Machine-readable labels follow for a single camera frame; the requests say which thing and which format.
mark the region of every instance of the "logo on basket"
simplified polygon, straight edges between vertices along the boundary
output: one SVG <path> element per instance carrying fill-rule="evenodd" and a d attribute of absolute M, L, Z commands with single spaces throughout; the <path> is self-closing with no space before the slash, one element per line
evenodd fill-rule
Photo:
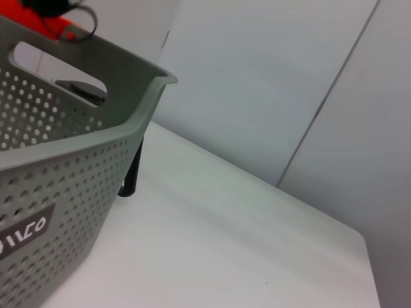
<path fill-rule="evenodd" d="M 49 206 L 0 232 L 0 260 L 44 234 L 53 211 L 54 205 Z"/>

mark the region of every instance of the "black cord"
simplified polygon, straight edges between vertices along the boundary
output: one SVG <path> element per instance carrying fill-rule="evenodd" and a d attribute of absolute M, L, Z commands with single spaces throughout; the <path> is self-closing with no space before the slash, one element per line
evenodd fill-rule
<path fill-rule="evenodd" d="M 41 17 L 41 22 L 43 23 L 44 27 L 46 27 L 47 30 L 49 30 L 58 40 L 62 40 L 62 41 L 64 41 L 64 42 L 69 42 L 69 43 L 73 43 L 73 44 L 82 43 L 82 42 L 84 42 L 84 41 L 86 41 L 86 40 L 91 39 L 91 38 L 94 36 L 94 34 L 95 34 L 96 30 L 97 30 L 97 27 L 98 27 L 98 18 L 97 18 L 96 12 L 95 12 L 92 8 L 90 8 L 90 7 L 88 7 L 88 6 L 78 5 L 78 6 L 75 6 L 74 9 L 79 9 L 79 10 L 82 10 L 82 11 L 87 12 L 87 13 L 91 16 L 91 18 L 93 19 L 94 28 L 93 28 L 93 30 L 92 30 L 89 34 L 87 34 L 85 37 L 81 37 L 81 38 L 78 38 L 78 39 L 76 39 L 76 40 L 68 40 L 68 39 L 66 39 L 66 38 L 63 37 L 63 36 L 58 37 L 58 34 L 55 33 L 54 30 L 49 27 L 49 25 L 47 24 L 46 20 L 45 20 L 43 17 Z"/>

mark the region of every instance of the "white surface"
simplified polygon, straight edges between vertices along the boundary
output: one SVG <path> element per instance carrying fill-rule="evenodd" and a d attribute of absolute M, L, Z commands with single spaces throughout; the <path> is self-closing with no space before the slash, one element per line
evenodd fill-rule
<path fill-rule="evenodd" d="M 362 236 L 151 124 L 138 193 L 43 308 L 377 308 Z"/>
<path fill-rule="evenodd" d="M 376 0 L 183 0 L 154 121 L 275 185 Z"/>
<path fill-rule="evenodd" d="M 382 1 L 281 188 L 360 231 L 381 306 L 411 307 L 411 1 Z"/>

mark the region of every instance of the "white wall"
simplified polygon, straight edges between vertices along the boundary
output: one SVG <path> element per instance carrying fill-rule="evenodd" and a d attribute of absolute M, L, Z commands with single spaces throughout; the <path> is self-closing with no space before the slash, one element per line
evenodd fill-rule
<path fill-rule="evenodd" d="M 375 0 L 184 0 L 154 121 L 276 184 Z"/>
<path fill-rule="evenodd" d="M 382 1 L 280 188 L 362 233 L 383 308 L 411 307 L 411 1 Z"/>

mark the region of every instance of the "gray plastic basket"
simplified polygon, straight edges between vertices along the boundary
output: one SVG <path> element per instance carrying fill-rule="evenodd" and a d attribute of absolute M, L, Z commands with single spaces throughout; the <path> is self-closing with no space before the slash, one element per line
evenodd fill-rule
<path fill-rule="evenodd" d="M 3 17 L 0 37 L 0 307 L 38 307 L 91 251 L 177 79 L 99 37 L 55 42 Z M 108 100 L 97 108 L 20 68 L 21 41 L 101 80 Z"/>

